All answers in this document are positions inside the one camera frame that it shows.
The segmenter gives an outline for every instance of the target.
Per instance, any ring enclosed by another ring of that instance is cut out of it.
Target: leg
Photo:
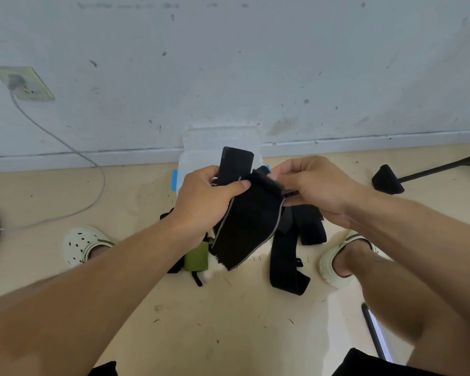
[[[89,253],[89,259],[92,259],[97,255],[100,255],[101,253],[103,253],[107,249],[108,249],[107,246],[97,246],[97,247],[95,247]],[[40,285],[44,284],[45,282],[50,281],[51,279],[53,279],[55,277],[56,276],[45,278],[43,280],[39,280],[39,281],[33,282],[32,284],[26,285],[26,286],[24,286],[20,289],[13,290],[13,291],[11,291],[7,294],[1,295],[0,296],[0,308],[5,307],[8,303],[17,301],[19,298],[24,297],[25,295],[27,295],[32,290],[35,290]]]
[[[365,240],[348,244],[333,267],[340,276],[355,275],[376,318],[414,345],[408,366],[470,375],[470,327],[419,279],[372,252]]]

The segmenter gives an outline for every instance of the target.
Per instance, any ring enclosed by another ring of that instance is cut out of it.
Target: white baseboard
[[[470,131],[397,134],[265,143],[263,157],[307,155],[358,150],[393,149],[415,146],[470,143]],[[177,162],[182,148],[130,149],[84,152],[101,166]],[[73,153],[52,153],[0,157],[0,172],[89,167],[90,163]]]

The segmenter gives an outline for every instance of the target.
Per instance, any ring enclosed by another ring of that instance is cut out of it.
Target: fingernail
[[[247,179],[241,180],[240,182],[242,182],[246,190],[251,187],[251,181]]]

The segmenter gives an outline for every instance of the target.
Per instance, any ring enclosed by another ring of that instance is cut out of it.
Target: wall socket
[[[0,66],[0,80],[8,86],[9,75],[22,76],[26,84],[17,87],[14,95],[19,100],[25,101],[50,101],[54,100],[47,86],[31,67]]]

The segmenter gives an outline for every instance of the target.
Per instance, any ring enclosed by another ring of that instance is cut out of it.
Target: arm
[[[272,178],[333,223],[356,230],[427,284],[470,324],[470,225],[369,189],[325,157],[289,160]]]
[[[2,306],[0,375],[87,375],[143,298],[250,186],[211,187],[217,170],[188,174],[164,220]]]

